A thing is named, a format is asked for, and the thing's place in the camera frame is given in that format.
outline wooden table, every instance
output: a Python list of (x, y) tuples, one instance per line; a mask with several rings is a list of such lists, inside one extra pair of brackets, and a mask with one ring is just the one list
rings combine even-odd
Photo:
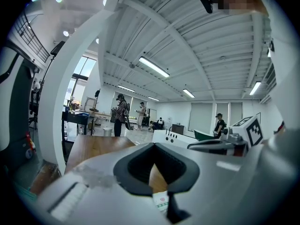
[[(67, 161), (66, 173), (86, 159), (133, 146), (135, 144), (127, 137), (78, 135)], [(167, 183), (155, 165), (150, 173), (149, 186), (153, 188), (154, 193), (167, 190)]]

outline railing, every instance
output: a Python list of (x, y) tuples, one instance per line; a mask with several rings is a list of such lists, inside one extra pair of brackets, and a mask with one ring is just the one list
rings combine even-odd
[(44, 48), (44, 46), (41, 44), (41, 42), (35, 35), (24, 12), (22, 12), (16, 20), (15, 28), (20, 37), (33, 50), (33, 52), (43, 62), (46, 62), (50, 54), (47, 52), (47, 50)]

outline black t-shirt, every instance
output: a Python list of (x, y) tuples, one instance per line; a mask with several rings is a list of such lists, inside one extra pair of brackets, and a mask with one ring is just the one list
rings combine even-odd
[(219, 127), (220, 127), (220, 125), (222, 125), (222, 128), (221, 128), (221, 130), (223, 130), (223, 128), (224, 128), (224, 125), (225, 125), (225, 122), (224, 122), (224, 120), (219, 120), (219, 121), (217, 122), (217, 125), (216, 125), (216, 128), (215, 128), (215, 132), (217, 132), (217, 131), (218, 131), (218, 129), (219, 129)]

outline man in black t-shirt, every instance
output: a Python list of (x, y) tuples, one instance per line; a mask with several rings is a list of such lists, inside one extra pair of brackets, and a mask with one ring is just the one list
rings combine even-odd
[(223, 117), (223, 115), (220, 113), (218, 113), (216, 116), (216, 118), (218, 119), (218, 122), (217, 122), (217, 125), (215, 128), (215, 133), (214, 133), (216, 138), (220, 138), (223, 128), (225, 127), (225, 122), (222, 117)]

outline black cap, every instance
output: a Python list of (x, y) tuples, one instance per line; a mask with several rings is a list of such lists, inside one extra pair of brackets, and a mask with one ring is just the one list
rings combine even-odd
[(122, 93), (120, 93), (120, 94), (118, 95), (118, 98), (117, 98), (116, 100), (119, 100), (119, 98), (124, 99), (124, 95), (123, 95)]

